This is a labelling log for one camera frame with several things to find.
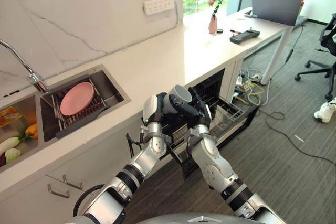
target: white radish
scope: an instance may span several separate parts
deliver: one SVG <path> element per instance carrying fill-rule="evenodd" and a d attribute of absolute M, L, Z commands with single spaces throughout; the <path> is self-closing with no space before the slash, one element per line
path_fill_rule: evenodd
<path fill-rule="evenodd" d="M 20 139 L 17 136 L 10 137 L 0 143 L 0 155 L 2 155 L 7 150 L 14 148 L 20 143 Z"/>

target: white cabinet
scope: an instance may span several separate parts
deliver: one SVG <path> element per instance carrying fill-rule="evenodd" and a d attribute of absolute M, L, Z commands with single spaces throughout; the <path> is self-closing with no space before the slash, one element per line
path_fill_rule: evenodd
<path fill-rule="evenodd" d="M 142 122 L 139 119 L 47 176 L 1 201 L 0 223 L 62 224 L 71 219 L 73 207 L 83 190 L 108 182 L 130 160 L 125 135 L 128 132 L 134 141 L 138 141 L 140 125 Z M 138 147 L 134 146 L 134 152 L 138 151 Z M 76 189 L 62 182 L 63 175 L 66 175 L 67 181 L 72 184 L 79 185 L 82 182 L 83 189 Z M 69 198 L 51 194 L 48 191 L 48 184 L 51 190 L 57 193 L 66 195 L 69 191 Z"/>
<path fill-rule="evenodd" d="M 134 141 L 138 141 L 140 125 L 142 122 L 138 119 L 48 175 L 58 180 L 63 180 L 63 175 L 66 175 L 67 181 L 72 184 L 79 185 L 82 182 L 83 190 L 97 184 L 107 183 L 130 160 L 125 135 L 128 132 Z M 136 145 L 133 146 L 134 153 L 138 152 L 139 148 Z"/>
<path fill-rule="evenodd" d="M 62 198 L 51 190 L 66 195 Z M 0 223 L 3 224 L 62 224 L 72 217 L 73 206 L 83 191 L 54 178 L 44 176 L 11 197 L 0 202 Z"/>

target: yellow bell pepper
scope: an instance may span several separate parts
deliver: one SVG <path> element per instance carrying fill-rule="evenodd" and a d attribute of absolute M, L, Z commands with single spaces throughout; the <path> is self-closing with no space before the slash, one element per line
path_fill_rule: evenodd
<path fill-rule="evenodd" d="M 34 139 L 37 139 L 38 138 L 38 134 L 37 134 L 37 123 L 34 123 L 32 124 L 31 126 L 29 126 L 27 129 L 26 129 L 26 135 L 31 137 L 31 138 L 34 138 Z"/>

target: office chair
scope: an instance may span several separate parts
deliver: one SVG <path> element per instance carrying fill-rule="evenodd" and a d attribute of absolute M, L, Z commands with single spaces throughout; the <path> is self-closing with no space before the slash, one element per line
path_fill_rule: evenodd
<path fill-rule="evenodd" d="M 335 34 L 336 34 L 336 13 L 333 13 L 332 19 L 330 20 L 329 24 L 327 24 L 325 29 L 321 32 L 320 42 L 321 42 L 321 46 L 328 48 L 330 53 L 334 56 L 336 56 L 336 43 L 333 40 L 333 36 Z M 334 65 L 328 66 L 328 65 L 316 62 L 316 61 L 309 60 L 304 66 L 306 68 L 309 68 L 311 63 L 321 67 L 321 69 L 298 73 L 294 79 L 296 81 L 299 81 L 301 79 L 300 77 L 301 74 L 326 73 L 324 77 L 329 78 L 329 92 L 324 97 L 327 100 L 331 100 L 332 99 L 331 93 L 333 90 L 335 74 L 336 74 L 336 62 L 334 63 Z"/>

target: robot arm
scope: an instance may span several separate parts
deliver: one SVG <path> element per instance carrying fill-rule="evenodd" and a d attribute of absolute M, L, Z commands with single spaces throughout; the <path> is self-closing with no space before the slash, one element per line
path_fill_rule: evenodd
<path fill-rule="evenodd" d="M 143 120 L 146 127 L 141 128 L 141 150 L 126 166 L 105 184 L 81 211 L 81 216 L 74 217 L 67 224 L 120 224 L 124 220 L 124 208 L 133 198 L 141 183 L 166 152 L 166 143 L 170 137 L 162 134 L 161 123 L 169 116 L 170 120 L 184 115 L 188 120 L 188 131 L 184 140 L 187 152 L 201 168 L 205 181 L 211 189 L 221 194 L 234 211 L 235 216 L 246 219 L 227 217 L 218 214 L 180 214 L 156 217 L 145 222 L 150 223 L 199 223 L 215 221 L 222 223 L 253 223 L 248 219 L 265 224 L 285 224 L 285 222 L 234 173 L 229 162 L 219 153 L 217 139 L 209 133 L 211 114 L 208 106 L 193 89 L 189 89 L 190 99 L 178 96 L 176 92 L 161 93 L 151 96 L 144 105 Z"/>
<path fill-rule="evenodd" d="M 162 134 L 162 107 L 165 93 L 149 98 L 154 105 L 144 109 L 146 127 L 142 127 L 141 142 L 145 145 L 111 181 L 105 184 L 67 224 L 120 224 L 124 220 L 124 208 L 133 198 L 141 183 L 166 153 L 166 142 L 170 137 Z"/>
<path fill-rule="evenodd" d="M 181 113 L 188 114 L 189 130 L 185 134 L 187 152 L 201 168 L 205 181 L 211 189 L 220 193 L 231 207 L 235 216 L 253 219 L 266 224 L 285 224 L 285 222 L 257 195 L 252 193 L 247 185 L 232 170 L 230 163 L 224 159 L 216 146 L 217 138 L 209 133 L 208 108 L 190 88 L 193 102 L 198 115 L 189 113 L 178 99 L 173 106 Z"/>

